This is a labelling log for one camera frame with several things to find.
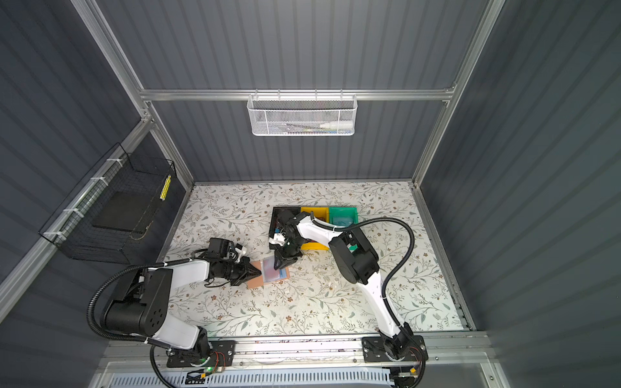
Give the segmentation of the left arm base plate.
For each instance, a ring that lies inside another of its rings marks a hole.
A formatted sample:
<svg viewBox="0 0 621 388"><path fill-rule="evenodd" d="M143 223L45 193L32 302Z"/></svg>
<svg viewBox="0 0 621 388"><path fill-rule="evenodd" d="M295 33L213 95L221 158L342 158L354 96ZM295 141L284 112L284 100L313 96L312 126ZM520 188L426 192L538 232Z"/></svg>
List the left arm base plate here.
<svg viewBox="0 0 621 388"><path fill-rule="evenodd" d="M197 349L168 351L168 368L225 368L232 365L236 342L233 340L210 341L206 351Z"/></svg>

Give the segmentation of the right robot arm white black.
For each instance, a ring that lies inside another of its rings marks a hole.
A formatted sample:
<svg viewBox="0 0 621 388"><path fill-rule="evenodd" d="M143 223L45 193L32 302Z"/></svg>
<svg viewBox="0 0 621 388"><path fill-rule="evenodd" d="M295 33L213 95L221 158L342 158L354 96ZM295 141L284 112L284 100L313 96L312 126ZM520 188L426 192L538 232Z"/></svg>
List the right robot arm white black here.
<svg viewBox="0 0 621 388"><path fill-rule="evenodd" d="M362 231L365 224L398 219L376 218L337 226L319 220L312 213L292 213L285 209L275 216L275 231L269 238L274 246L273 268L281 270L295 264L302 257L302 245L311 241L328 247L341 276L355 284L365 295L367 303L375 314L379 333L391 340L405 333L405 322L393 310L387 296L387 281L382 278L379 256Z"/></svg>

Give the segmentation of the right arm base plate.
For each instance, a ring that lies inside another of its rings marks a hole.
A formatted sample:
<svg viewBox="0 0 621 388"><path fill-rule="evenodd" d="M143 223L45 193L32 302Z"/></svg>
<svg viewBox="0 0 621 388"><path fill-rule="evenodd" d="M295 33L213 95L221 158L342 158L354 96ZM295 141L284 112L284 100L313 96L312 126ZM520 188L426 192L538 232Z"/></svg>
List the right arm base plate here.
<svg viewBox="0 0 621 388"><path fill-rule="evenodd" d="M362 352L365 362L421 362L429 355L422 336L367 336L362 338Z"/></svg>

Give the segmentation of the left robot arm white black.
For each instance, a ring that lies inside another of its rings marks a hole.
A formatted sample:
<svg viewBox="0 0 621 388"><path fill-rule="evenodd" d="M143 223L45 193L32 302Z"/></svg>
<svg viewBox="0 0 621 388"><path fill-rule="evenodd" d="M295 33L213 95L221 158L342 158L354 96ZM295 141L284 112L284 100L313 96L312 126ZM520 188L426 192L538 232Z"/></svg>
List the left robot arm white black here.
<svg viewBox="0 0 621 388"><path fill-rule="evenodd" d="M239 286L261 276L249 258L240 261L183 259L130 266L111 276L87 307L87 321L97 335L110 340L136 341L205 353L205 329L168 314L176 289L214 278Z"/></svg>

